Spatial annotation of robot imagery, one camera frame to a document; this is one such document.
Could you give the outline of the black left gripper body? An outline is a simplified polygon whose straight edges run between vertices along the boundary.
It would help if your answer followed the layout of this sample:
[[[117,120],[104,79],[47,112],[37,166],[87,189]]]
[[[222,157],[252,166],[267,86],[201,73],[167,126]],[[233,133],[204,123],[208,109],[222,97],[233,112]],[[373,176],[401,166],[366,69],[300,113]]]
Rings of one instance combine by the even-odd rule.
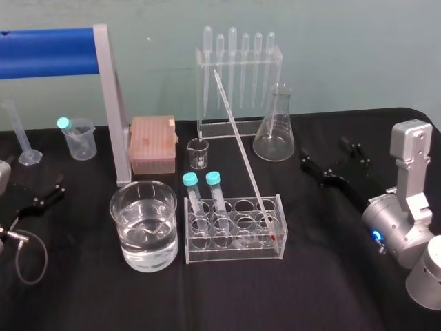
[[[32,206],[32,191],[17,183],[9,183],[4,193],[4,221],[14,221],[20,212]]]

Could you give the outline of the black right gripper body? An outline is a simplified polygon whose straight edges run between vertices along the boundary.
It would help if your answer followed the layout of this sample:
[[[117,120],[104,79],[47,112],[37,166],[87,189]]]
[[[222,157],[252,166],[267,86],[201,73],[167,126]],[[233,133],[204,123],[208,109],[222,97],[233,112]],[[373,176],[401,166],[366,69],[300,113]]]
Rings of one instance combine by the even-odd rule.
[[[331,167],[329,185],[338,188],[355,208],[367,208],[370,200],[385,193],[370,174],[370,165],[355,159],[338,161]]]

